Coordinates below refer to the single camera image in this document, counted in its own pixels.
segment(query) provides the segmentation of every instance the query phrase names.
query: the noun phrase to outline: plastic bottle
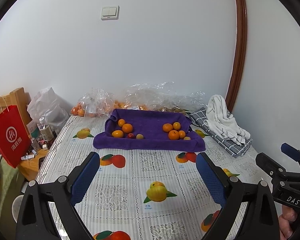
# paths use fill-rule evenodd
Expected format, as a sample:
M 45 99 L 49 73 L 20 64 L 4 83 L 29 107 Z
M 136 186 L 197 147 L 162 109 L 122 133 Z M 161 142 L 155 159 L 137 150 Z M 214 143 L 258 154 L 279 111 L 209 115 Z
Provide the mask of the plastic bottle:
M 33 147 L 33 149 L 38 152 L 41 150 L 39 143 L 37 142 L 37 140 L 35 138 L 31 138 L 31 146 Z
M 51 145 L 54 142 L 54 136 L 51 131 L 50 125 L 46 122 L 44 117 L 41 117 L 39 119 L 39 122 L 40 122 L 39 130 L 40 130 L 42 137 L 47 145 L 47 148 L 50 149 Z

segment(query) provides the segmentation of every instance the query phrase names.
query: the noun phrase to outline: gray plaid cloth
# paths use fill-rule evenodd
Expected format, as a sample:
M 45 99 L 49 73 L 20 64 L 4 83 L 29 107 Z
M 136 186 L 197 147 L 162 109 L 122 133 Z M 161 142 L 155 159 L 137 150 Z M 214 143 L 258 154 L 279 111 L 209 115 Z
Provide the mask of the gray plaid cloth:
M 251 146 L 253 140 L 250 138 L 246 140 L 245 145 L 237 145 L 231 140 L 224 140 L 220 136 L 216 135 L 213 131 L 209 129 L 208 126 L 203 124 L 203 120 L 207 119 L 206 109 L 204 107 L 200 108 L 197 111 L 194 111 L 189 115 L 193 122 L 199 125 L 204 131 L 206 131 L 220 146 L 225 149 L 231 156 L 243 156 Z

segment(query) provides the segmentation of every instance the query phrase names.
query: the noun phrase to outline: purple towel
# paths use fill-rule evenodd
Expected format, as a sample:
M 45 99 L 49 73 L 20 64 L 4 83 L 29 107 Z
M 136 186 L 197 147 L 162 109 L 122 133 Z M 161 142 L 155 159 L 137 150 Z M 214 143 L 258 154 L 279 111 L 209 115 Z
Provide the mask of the purple towel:
M 134 135 L 142 134 L 144 139 L 129 139 L 112 137 L 112 132 L 121 130 L 118 120 L 124 119 L 133 126 Z M 168 133 L 162 130 L 165 123 L 179 122 L 181 130 L 186 132 L 191 140 L 169 140 Z M 190 127 L 189 118 L 180 113 L 115 109 L 106 121 L 105 132 L 95 136 L 93 146 L 96 149 L 144 149 L 144 150 L 176 150 L 184 152 L 200 152 L 206 149 L 203 139 Z

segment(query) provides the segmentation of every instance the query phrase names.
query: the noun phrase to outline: blue gripper pad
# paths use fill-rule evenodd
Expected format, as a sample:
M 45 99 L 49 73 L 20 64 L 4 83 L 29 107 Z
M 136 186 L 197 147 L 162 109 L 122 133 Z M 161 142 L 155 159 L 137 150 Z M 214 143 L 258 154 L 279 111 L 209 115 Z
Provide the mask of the blue gripper pad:
M 224 191 L 224 186 L 221 181 L 218 179 L 215 172 L 210 167 L 209 163 L 204 159 L 201 154 L 197 155 L 196 159 L 197 170 L 199 171 L 203 182 L 207 186 L 213 201 L 217 204 L 220 204 L 221 207 L 224 207 L 226 204 L 226 195 Z
M 295 162 L 300 161 L 300 152 L 287 143 L 281 145 L 281 152 L 289 156 Z
M 72 184 L 72 197 L 70 202 L 73 206 L 77 203 L 80 203 L 83 200 L 84 195 L 86 194 L 94 176 L 96 175 L 100 167 L 100 157 L 96 152 L 93 153 L 94 154 L 92 158 L 85 165 L 82 172 L 77 177 L 76 181 Z

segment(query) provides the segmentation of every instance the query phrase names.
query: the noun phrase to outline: red paper bag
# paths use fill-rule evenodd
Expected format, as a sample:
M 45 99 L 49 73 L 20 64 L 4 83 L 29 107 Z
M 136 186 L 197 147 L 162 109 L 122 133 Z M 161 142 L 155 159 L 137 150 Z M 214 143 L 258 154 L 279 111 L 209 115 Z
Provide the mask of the red paper bag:
M 8 106 L 0 114 L 0 154 L 10 166 L 16 168 L 30 145 L 18 107 Z

